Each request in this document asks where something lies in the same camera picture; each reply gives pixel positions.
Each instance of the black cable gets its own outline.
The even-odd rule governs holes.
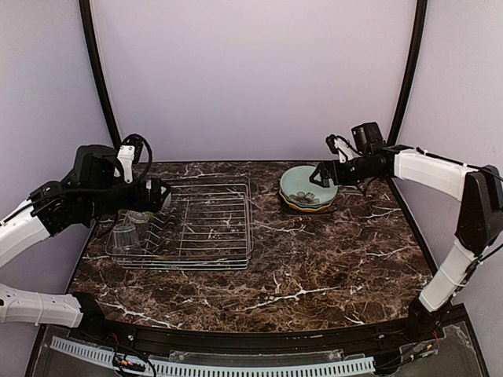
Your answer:
[[[357,154],[357,155],[359,155],[359,156],[362,156],[362,154],[361,154],[359,151],[357,151],[357,150],[356,150],[356,148],[355,148],[353,145],[351,145],[351,143],[350,143],[350,142],[349,142],[346,138],[344,138],[344,137],[342,137],[342,136],[340,136],[340,135],[337,135],[337,136],[336,136],[336,139],[339,139],[339,140],[344,141],[344,143],[346,143],[347,147],[348,147],[351,151],[353,151],[354,153],[356,153],[356,154]]]
[[[132,348],[129,348],[129,347],[126,347],[126,346],[123,346],[122,344],[119,344],[117,342],[107,342],[106,340],[102,340],[102,339],[98,339],[92,335],[89,335],[87,334],[86,332],[84,332],[83,330],[81,329],[78,329],[79,332],[83,335],[85,335],[86,337],[88,338],[91,338],[93,339],[94,341],[96,342],[104,342],[104,343],[108,343],[109,345],[113,345],[113,348],[114,350],[116,348],[121,348],[123,350],[126,350],[128,351],[129,353],[132,353],[133,355],[135,355],[136,357],[138,357],[141,361],[143,361],[144,363],[146,363],[151,369],[152,369],[152,376],[153,377],[157,377],[157,371],[154,367],[154,364],[152,364],[152,362],[145,356],[145,355],[142,355],[141,353],[139,353],[137,350],[133,350]]]
[[[467,163],[465,164],[465,163],[462,163],[461,161],[457,161],[455,159],[450,159],[448,157],[436,155],[435,153],[426,152],[426,151],[424,151],[423,149],[421,149],[419,147],[417,147],[416,150],[421,155],[424,155],[424,156],[427,156],[427,157],[432,157],[434,159],[441,159],[443,161],[447,161],[448,163],[455,163],[456,165],[466,166],[466,167],[469,167],[471,169],[477,169],[477,170],[483,171],[484,173],[488,173],[489,175],[492,175],[493,177],[495,177],[499,181],[503,181],[503,178],[501,176],[493,173],[492,171],[490,171],[489,169],[486,169],[485,167],[478,167],[477,165],[470,165],[470,164],[467,164]]]
[[[416,359],[407,359],[405,361],[403,361],[402,363],[400,364],[396,364],[396,365],[390,365],[388,367],[379,367],[379,369],[395,369],[395,368],[400,368],[400,367],[403,367],[404,365],[408,364],[408,363],[411,363],[413,361],[415,361]]]
[[[44,202],[44,201],[46,201],[48,199],[52,199],[50,202],[46,203],[42,208],[39,208],[37,210],[37,212],[39,212],[42,209],[44,209],[45,207],[47,207],[50,204],[52,204],[56,198],[58,198],[60,196],[64,196],[66,194],[81,193],[81,192],[102,194],[104,192],[116,192],[116,191],[120,191],[120,190],[124,190],[124,189],[130,189],[131,187],[134,187],[135,185],[138,185],[141,182],[141,180],[147,175],[147,173],[150,170],[150,167],[152,166],[153,153],[152,153],[152,148],[150,147],[150,144],[147,142],[147,140],[143,136],[138,135],[138,134],[131,134],[131,135],[127,136],[124,140],[126,141],[130,137],[136,137],[136,138],[138,138],[143,143],[143,145],[147,149],[147,153],[149,154],[149,159],[147,161],[145,169],[131,183],[129,183],[129,184],[123,183],[123,184],[117,185],[115,187],[110,187],[110,188],[70,188],[70,189],[66,189],[66,190],[64,190],[62,192],[58,192],[54,196],[49,196],[49,197],[45,197],[45,198],[40,198],[38,200],[34,200],[34,201],[26,204],[25,206],[21,207],[19,210],[16,210],[15,212],[13,212],[11,215],[9,215],[7,218],[3,219],[2,221],[4,223],[9,222],[10,220],[12,220],[13,218],[15,218],[18,214],[20,214],[21,212],[23,212],[27,208],[33,207],[36,204],[42,203],[42,202]]]
[[[33,207],[33,206],[34,206],[34,204],[35,204],[35,203],[30,202],[30,203],[28,203],[26,206],[22,206],[19,210],[16,210],[15,212],[13,212],[13,213],[12,213],[9,217],[4,218],[4,219],[2,220],[2,222],[5,222],[5,223],[9,222],[10,220],[12,220],[13,218],[15,218],[18,214],[20,214],[21,212],[23,212],[23,211],[24,211],[24,210],[26,210],[27,208],[29,208],[29,207]]]
[[[479,259],[479,263],[484,262],[486,259],[488,259],[492,255],[496,254],[497,251],[500,251],[502,248],[503,248],[503,243],[500,246],[496,247],[494,250],[492,250],[488,255],[482,257],[481,259]]]
[[[128,355],[125,354],[124,357],[122,357],[122,360],[127,361],[127,356]],[[116,359],[118,361],[115,362],[115,364],[112,362],[112,364],[119,369],[118,371],[114,369],[114,372],[116,373],[116,375],[119,375],[120,377],[136,377],[137,376],[137,374],[134,374],[133,372],[129,372],[129,371],[124,370],[124,366],[119,362],[120,357],[117,354],[117,350],[115,350],[115,352],[113,354],[113,360],[115,361]]]
[[[363,195],[363,196],[366,196],[365,195],[365,191],[363,191],[363,188],[360,187],[360,185],[356,184],[356,189]]]
[[[375,182],[377,179],[379,179],[379,177],[374,177],[372,178],[370,181],[367,182],[367,185],[365,186],[365,188],[363,189],[363,196],[367,196],[367,192],[369,191],[369,186]]]
[[[404,355],[406,355],[410,350],[414,349],[415,347],[419,346],[421,342],[417,342],[415,344],[412,344],[409,348],[407,348],[405,351],[401,352],[397,357],[395,357],[394,359],[392,360],[389,360],[387,363],[384,363],[382,365],[379,365],[379,366],[376,366],[376,369],[382,369],[383,367],[385,367],[386,365],[389,365],[391,363],[394,363],[395,361],[397,361],[400,357],[403,357]]]

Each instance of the wire dish rack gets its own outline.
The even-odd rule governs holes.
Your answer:
[[[171,205],[151,215],[140,246],[106,254],[125,269],[246,269],[253,250],[250,181],[246,176],[212,176],[169,181]],[[126,211],[119,212],[124,223]]]

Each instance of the plate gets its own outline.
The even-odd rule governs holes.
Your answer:
[[[307,212],[307,213],[319,212],[319,211],[324,210],[332,205],[332,202],[330,202],[329,204],[323,205],[318,208],[301,207],[301,206],[295,205],[292,202],[289,202],[288,199],[286,199],[285,194],[281,190],[280,190],[280,196],[283,199],[283,201],[286,203],[287,206],[289,206],[290,208],[293,208],[294,210],[298,210],[300,212]]]
[[[330,187],[320,187],[309,182],[309,177],[316,167],[293,167],[281,176],[280,188],[285,199],[298,207],[319,209],[329,205],[336,197],[338,186],[330,183]]]

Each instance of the table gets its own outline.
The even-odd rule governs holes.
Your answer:
[[[386,181],[344,187],[336,210],[292,213],[281,175],[313,162],[155,163],[151,177],[247,174],[254,251],[245,271],[125,270],[92,236],[69,291],[93,294],[110,320],[194,331],[344,328],[406,317],[431,270]]]

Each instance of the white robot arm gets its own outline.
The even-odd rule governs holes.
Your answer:
[[[327,144],[339,159],[320,163],[310,177],[312,183],[328,187],[329,180],[335,185],[356,185],[370,177],[400,178],[461,202],[453,246],[439,271],[409,307],[409,338],[417,339],[421,331],[431,331],[440,309],[466,285],[484,252],[503,231],[501,178],[492,166],[469,166],[403,145],[388,147],[376,123],[357,126],[352,134],[359,156],[348,158],[347,151],[340,150],[337,141],[345,140],[342,137],[327,137]]]
[[[149,151],[149,163],[134,179],[132,166],[138,162],[143,145]],[[47,182],[0,221],[0,268],[71,224],[89,227],[93,219],[122,208],[160,210],[171,190],[160,179],[144,179],[151,163],[152,150],[139,135],[127,137],[119,151],[103,145],[80,147],[67,177],[61,182]],[[102,317],[102,313],[88,294],[45,295],[0,284],[0,323],[76,328],[96,317]]]

